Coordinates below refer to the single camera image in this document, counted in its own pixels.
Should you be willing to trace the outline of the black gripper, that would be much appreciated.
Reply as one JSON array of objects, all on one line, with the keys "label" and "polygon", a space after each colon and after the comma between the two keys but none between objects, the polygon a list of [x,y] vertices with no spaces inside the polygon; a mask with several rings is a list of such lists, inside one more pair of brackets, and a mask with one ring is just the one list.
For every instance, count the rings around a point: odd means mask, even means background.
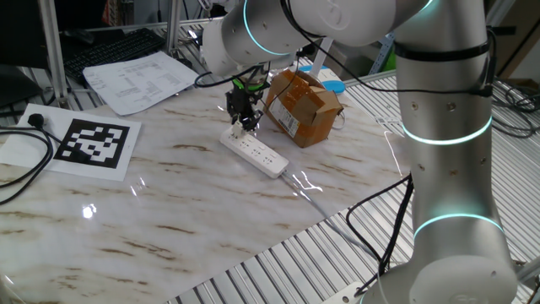
[{"label": "black gripper", "polygon": [[233,89],[225,94],[231,124],[241,123],[242,118],[243,129],[252,132],[262,118],[262,111],[257,110],[256,105],[270,84],[267,81],[260,84],[244,84],[238,79],[233,80],[232,84]]}]

